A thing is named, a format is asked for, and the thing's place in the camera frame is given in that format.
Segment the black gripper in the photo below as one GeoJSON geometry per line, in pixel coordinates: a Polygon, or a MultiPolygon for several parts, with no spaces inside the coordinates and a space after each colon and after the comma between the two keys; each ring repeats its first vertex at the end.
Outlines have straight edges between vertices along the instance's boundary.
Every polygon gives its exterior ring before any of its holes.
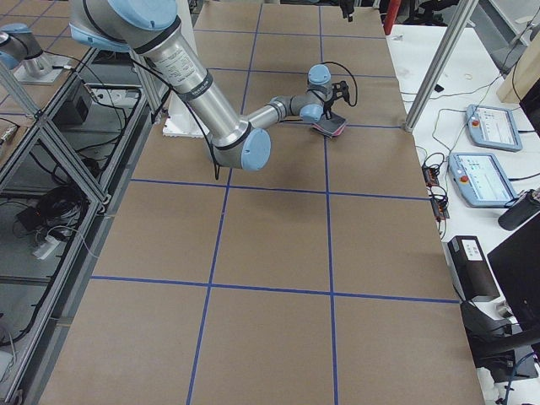
{"type": "Polygon", "coordinates": [[[324,117],[325,117],[326,120],[331,120],[332,119],[332,106],[333,106],[333,103],[334,103],[333,99],[327,100],[324,103],[323,113],[324,113],[324,117]]]}
{"type": "Polygon", "coordinates": [[[352,20],[354,18],[354,0],[339,0],[339,7],[344,19],[352,20]]]}

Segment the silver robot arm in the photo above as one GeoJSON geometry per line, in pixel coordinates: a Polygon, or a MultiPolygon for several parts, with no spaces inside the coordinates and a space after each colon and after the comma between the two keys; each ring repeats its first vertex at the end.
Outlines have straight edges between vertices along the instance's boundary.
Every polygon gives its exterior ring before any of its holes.
{"type": "Polygon", "coordinates": [[[209,154],[220,166],[260,170],[271,153],[267,128],[288,116],[316,123],[332,98],[329,69],[317,64],[308,72],[304,94],[278,96],[240,115],[181,33],[174,1],[73,1],[70,30],[87,46],[147,57],[202,120],[209,131],[209,154]]]}

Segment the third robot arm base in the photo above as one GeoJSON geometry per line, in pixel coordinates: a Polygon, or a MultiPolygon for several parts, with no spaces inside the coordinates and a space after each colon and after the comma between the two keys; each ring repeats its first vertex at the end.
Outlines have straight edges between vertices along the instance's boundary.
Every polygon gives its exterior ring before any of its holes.
{"type": "Polygon", "coordinates": [[[47,56],[31,29],[23,23],[1,27],[1,64],[14,71],[22,84],[51,85],[62,67],[55,68],[54,59],[47,56]]]}

